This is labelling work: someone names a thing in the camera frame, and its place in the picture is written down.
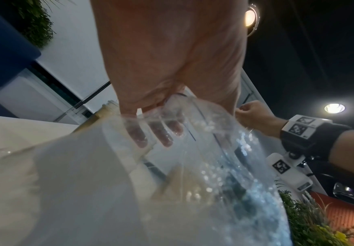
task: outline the plastic bag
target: plastic bag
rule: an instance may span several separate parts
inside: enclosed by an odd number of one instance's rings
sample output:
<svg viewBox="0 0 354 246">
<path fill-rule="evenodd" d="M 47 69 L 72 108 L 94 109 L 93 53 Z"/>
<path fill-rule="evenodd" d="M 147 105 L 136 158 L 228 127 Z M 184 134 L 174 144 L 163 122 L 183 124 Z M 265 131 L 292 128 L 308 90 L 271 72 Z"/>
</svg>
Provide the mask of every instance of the plastic bag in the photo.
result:
<svg viewBox="0 0 354 246">
<path fill-rule="evenodd" d="M 173 135 L 165 122 L 178 120 Z M 164 147 L 148 124 L 162 122 Z M 147 146 L 127 133 L 139 125 Z M 0 246 L 291 245 L 258 139 L 220 106 L 172 96 L 0 159 Z"/>
</svg>

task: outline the wristband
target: wristband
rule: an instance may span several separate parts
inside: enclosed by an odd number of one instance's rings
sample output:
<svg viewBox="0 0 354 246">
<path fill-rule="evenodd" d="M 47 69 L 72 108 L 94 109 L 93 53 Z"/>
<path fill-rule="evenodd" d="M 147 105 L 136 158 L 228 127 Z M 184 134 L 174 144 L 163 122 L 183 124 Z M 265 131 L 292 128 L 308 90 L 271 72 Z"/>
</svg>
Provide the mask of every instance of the wristband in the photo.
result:
<svg viewBox="0 0 354 246">
<path fill-rule="evenodd" d="M 338 137 L 350 129 L 331 120 L 296 115 L 282 128 L 280 139 L 286 151 L 328 161 Z"/>
</svg>

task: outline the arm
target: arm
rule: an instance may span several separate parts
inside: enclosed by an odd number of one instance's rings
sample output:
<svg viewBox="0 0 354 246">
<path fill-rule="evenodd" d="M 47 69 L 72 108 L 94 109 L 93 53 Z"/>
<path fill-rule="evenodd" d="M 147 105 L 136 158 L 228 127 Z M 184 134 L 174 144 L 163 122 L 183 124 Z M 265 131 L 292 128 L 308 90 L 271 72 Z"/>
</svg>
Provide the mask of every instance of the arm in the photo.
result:
<svg viewBox="0 0 354 246">
<path fill-rule="evenodd" d="M 236 109 L 235 116 L 243 126 L 276 138 L 279 138 L 281 129 L 287 123 L 287 120 L 272 115 L 259 101 L 247 103 L 241 109 Z M 339 136 L 331 149 L 329 161 L 354 173 L 354 130 L 346 131 Z"/>
</svg>

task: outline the black wristband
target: black wristband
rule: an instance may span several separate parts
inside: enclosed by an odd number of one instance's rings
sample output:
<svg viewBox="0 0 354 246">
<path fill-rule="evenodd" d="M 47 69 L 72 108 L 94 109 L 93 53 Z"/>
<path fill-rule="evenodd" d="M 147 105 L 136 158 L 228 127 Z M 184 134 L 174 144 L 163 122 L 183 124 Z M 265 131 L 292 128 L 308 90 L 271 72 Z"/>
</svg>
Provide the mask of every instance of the black wristband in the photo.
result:
<svg viewBox="0 0 354 246">
<path fill-rule="evenodd" d="M 299 122 L 294 122 L 293 126 L 295 125 L 299 128 L 308 128 L 308 125 L 303 125 Z M 323 122 L 315 128 L 311 127 L 313 129 L 313 133 L 310 136 L 306 136 L 294 134 L 291 130 L 286 131 L 284 128 L 280 133 L 280 139 L 286 151 L 305 156 L 314 156 L 325 161 L 328 161 L 331 149 L 338 137 L 343 132 L 351 129 L 345 125 Z"/>
</svg>

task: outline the round light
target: round light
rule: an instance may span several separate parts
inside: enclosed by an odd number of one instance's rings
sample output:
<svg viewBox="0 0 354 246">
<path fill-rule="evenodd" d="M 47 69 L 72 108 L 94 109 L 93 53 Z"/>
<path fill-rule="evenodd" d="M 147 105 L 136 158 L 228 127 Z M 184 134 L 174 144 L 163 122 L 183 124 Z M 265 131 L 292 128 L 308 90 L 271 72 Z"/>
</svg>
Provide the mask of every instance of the round light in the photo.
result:
<svg viewBox="0 0 354 246">
<path fill-rule="evenodd" d="M 346 109 L 346 107 L 338 103 L 331 103 L 324 107 L 324 110 L 329 113 L 340 113 L 343 112 L 344 109 Z"/>
<path fill-rule="evenodd" d="M 246 26 L 251 26 L 256 19 L 256 14 L 252 10 L 247 10 L 245 14 L 245 25 Z"/>
</svg>

